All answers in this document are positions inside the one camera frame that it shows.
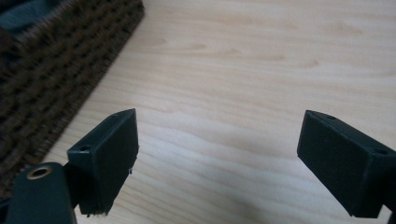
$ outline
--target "wood grain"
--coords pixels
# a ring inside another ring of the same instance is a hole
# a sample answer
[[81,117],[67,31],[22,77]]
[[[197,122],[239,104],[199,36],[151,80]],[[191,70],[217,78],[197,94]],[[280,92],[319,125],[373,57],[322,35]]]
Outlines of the wood grain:
[[147,0],[46,161],[136,108],[140,152],[108,217],[79,223],[386,223],[350,217],[297,158],[306,109],[396,148],[396,2]]

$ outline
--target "brown woven basket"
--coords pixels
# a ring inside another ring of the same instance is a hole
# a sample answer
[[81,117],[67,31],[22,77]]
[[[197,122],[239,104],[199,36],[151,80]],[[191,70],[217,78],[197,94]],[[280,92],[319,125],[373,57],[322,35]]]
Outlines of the brown woven basket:
[[19,35],[0,30],[0,197],[42,161],[143,15],[141,0],[64,0]]

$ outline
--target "wooden table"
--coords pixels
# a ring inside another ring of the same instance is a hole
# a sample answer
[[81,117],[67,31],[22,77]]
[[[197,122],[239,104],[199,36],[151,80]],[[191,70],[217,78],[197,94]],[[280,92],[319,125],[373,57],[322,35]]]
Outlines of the wooden table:
[[396,148],[396,2],[147,0],[46,161],[136,108],[140,152],[108,217],[78,223],[386,223],[350,217],[297,158],[306,109]]

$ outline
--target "tabletop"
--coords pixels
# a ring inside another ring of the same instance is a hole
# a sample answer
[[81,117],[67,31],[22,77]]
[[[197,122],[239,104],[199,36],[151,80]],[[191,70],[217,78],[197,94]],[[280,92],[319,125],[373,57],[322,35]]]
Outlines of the tabletop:
[[78,223],[387,223],[350,217],[297,158],[306,109],[396,148],[393,0],[146,0],[146,17],[45,161],[136,108],[107,217]]

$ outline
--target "woven texture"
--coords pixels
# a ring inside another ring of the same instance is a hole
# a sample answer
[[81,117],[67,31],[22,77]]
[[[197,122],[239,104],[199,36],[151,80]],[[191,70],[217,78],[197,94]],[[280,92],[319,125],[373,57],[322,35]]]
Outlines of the woven texture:
[[18,36],[0,30],[0,197],[42,161],[143,15],[141,0],[66,0]]

